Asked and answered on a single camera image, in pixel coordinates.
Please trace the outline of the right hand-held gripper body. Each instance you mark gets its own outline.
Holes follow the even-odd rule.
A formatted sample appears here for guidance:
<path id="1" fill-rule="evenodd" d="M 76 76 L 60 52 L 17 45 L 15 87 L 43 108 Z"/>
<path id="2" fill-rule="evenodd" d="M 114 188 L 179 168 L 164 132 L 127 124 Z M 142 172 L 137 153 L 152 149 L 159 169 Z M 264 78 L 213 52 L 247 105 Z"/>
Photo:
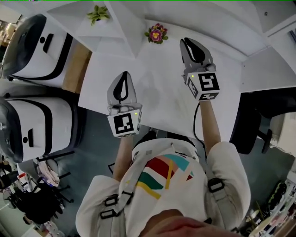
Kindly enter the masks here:
<path id="1" fill-rule="evenodd" d="M 216 66 L 213 63 L 206 65 L 185 64 L 182 76 L 185 85 L 198 101 L 213 100 L 220 92 L 216 76 Z"/>

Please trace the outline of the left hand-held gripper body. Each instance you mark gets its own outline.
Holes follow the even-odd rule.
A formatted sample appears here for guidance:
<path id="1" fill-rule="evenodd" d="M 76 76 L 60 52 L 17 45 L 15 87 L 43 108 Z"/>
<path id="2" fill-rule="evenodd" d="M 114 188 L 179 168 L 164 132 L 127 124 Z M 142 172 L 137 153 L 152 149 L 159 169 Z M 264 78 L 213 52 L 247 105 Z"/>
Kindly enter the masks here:
<path id="1" fill-rule="evenodd" d="M 108 106 L 108 121 L 114 137 L 123 138 L 140 132 L 142 105 L 140 103 Z"/>

